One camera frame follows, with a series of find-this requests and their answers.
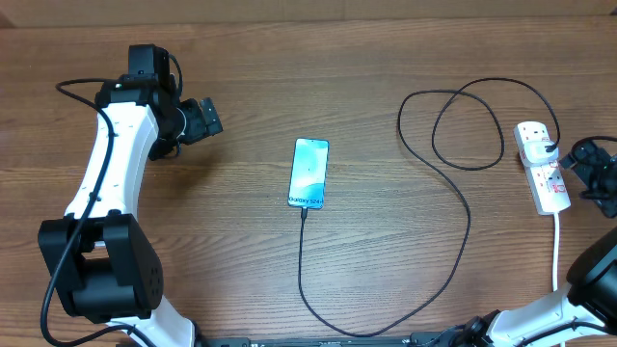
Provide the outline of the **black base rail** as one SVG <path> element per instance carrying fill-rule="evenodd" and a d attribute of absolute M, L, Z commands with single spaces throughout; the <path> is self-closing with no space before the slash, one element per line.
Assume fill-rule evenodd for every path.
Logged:
<path fill-rule="evenodd" d="M 409 336 L 374 336 L 367 338 L 293 338 L 250 340 L 243 338 L 206 339 L 199 337 L 199 347 L 430 347 L 453 346 L 456 329 L 440 333 L 412 333 Z"/>

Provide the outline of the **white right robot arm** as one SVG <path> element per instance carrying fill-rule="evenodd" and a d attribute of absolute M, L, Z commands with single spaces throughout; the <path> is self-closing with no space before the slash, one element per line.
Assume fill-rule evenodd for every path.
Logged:
<path fill-rule="evenodd" d="M 586 186 L 580 196 L 602 206 L 616 203 L 616 158 L 596 145 L 614 137 L 576 142 L 560 160 Z M 568 271 L 566 283 L 513 310 L 474 317 L 452 346 L 553 346 L 588 335 L 616 334 L 616 231 L 587 248 Z"/>

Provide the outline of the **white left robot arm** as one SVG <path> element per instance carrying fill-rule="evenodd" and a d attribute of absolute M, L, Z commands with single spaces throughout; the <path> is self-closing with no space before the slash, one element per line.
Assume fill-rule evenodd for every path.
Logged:
<path fill-rule="evenodd" d="M 182 99 L 181 73 L 137 68 L 103 79 L 88 106 L 98 130 L 81 186 L 61 219 L 42 222 L 40 251 L 50 273 L 40 331 L 53 346 L 49 309 L 58 297 L 65 312 L 101 330 L 72 340 L 78 346 L 112 332 L 138 346 L 205 346 L 199 326 L 164 295 L 160 258 L 138 223 L 148 160 L 164 158 L 222 126 L 209 99 Z"/>

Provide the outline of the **Samsung Galaxy smartphone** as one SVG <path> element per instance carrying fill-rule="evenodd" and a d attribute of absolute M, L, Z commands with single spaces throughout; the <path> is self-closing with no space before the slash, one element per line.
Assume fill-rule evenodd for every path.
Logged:
<path fill-rule="evenodd" d="M 327 140 L 296 140 L 287 198 L 290 206 L 306 209 L 324 206 L 329 150 Z"/>

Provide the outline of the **white charger plug adapter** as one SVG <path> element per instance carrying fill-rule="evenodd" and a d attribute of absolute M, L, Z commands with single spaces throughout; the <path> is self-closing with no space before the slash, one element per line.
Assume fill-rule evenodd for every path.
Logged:
<path fill-rule="evenodd" d="M 520 156 L 526 167 L 537 167 L 555 161 L 559 150 L 551 141 L 525 142 L 520 149 Z"/>

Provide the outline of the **white power strip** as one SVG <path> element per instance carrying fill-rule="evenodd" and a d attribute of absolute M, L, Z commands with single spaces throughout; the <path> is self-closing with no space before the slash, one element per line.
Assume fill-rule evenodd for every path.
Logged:
<path fill-rule="evenodd" d="M 524 121 L 513 130 L 518 151 L 525 142 L 551 141 L 547 127 L 538 121 Z M 523 165 L 531 195 L 539 215 L 557 214 L 571 206 L 571 201 L 557 159 L 537 167 Z"/>

